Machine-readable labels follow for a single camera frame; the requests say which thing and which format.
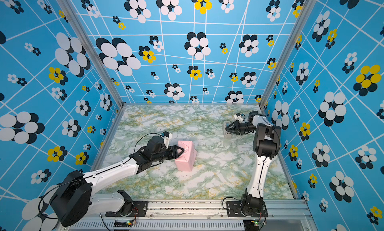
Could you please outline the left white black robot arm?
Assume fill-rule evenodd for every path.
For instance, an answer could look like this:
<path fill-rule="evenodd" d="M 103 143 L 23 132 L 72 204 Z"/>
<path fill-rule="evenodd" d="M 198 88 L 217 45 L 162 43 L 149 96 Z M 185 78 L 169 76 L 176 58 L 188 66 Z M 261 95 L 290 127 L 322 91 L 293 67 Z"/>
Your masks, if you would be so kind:
<path fill-rule="evenodd" d="M 145 147 L 126 159 L 93 172 L 71 172 L 50 198 L 63 227 L 69 227 L 83 217 L 98 213 L 117 213 L 126 217 L 134 209 L 132 198 L 123 190 L 111 195 L 99 191 L 130 176 L 135 176 L 167 160 L 175 160 L 186 152 L 182 144 L 169 146 L 169 138 L 152 137 Z"/>

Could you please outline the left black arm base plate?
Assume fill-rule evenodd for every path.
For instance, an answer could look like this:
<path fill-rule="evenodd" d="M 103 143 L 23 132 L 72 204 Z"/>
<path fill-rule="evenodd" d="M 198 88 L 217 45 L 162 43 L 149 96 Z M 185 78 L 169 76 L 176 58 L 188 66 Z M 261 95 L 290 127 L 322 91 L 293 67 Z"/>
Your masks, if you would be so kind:
<path fill-rule="evenodd" d="M 106 217 L 145 217 L 148 204 L 148 201 L 132 201 L 117 212 L 106 212 Z"/>

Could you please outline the purple wrapping paper sheet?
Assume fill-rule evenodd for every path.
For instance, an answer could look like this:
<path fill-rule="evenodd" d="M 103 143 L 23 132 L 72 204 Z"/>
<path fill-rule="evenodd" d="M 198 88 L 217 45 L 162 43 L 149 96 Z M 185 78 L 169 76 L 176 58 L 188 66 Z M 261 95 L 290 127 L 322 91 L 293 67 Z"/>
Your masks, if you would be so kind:
<path fill-rule="evenodd" d="M 178 147 L 183 148 L 184 152 L 175 159 L 178 171 L 191 172 L 196 160 L 197 151 L 192 141 L 178 141 Z"/>

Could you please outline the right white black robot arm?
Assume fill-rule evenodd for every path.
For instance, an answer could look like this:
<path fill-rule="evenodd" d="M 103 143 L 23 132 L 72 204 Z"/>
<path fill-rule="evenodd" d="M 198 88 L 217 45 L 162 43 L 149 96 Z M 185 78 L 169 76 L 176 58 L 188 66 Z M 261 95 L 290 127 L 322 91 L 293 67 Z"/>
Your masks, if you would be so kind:
<path fill-rule="evenodd" d="M 224 137 L 255 135 L 252 144 L 252 150 L 255 154 L 254 169 L 245 193 L 242 195 L 241 212 L 246 217 L 255 214 L 262 214 L 267 217 L 264 187 L 268 169 L 280 151 L 281 128 L 270 123 L 267 117 L 258 111 L 251 111 L 248 117 L 236 113 L 234 118 L 235 121 L 232 123 L 223 122 Z"/>

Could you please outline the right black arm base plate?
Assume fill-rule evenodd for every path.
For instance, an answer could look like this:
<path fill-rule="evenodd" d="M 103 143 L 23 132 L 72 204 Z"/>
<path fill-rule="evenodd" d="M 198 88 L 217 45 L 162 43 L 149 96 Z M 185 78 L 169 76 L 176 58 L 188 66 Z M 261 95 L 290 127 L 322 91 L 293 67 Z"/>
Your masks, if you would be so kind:
<path fill-rule="evenodd" d="M 229 218 L 266 218 L 269 216 L 267 207 L 262 201 L 261 209 L 241 205 L 240 201 L 226 201 L 225 208 Z"/>

